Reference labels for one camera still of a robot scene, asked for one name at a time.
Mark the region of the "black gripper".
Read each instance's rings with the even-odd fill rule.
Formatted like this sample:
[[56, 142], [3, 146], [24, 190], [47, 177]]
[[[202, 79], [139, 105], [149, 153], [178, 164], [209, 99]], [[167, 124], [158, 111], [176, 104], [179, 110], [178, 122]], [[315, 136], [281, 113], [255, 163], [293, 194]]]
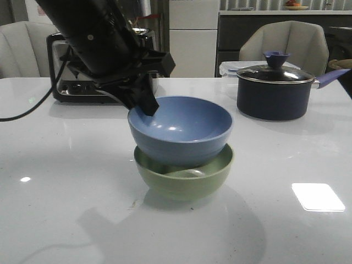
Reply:
[[169, 77], [175, 62], [168, 52], [147, 49], [130, 67], [105, 76], [94, 76], [77, 56], [70, 59], [68, 68], [75, 75], [90, 79], [97, 92], [121, 102], [129, 110], [139, 107], [145, 115], [153, 116], [159, 108], [153, 77]]

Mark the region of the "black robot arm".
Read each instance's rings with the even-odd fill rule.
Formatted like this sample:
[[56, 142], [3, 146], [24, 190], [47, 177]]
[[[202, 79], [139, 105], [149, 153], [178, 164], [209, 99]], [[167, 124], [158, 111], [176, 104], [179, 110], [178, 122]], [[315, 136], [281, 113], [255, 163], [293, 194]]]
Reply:
[[89, 78], [95, 90], [127, 109], [153, 116], [159, 105], [152, 75], [169, 77], [175, 62], [137, 37], [118, 1], [38, 1], [74, 51], [68, 68]]

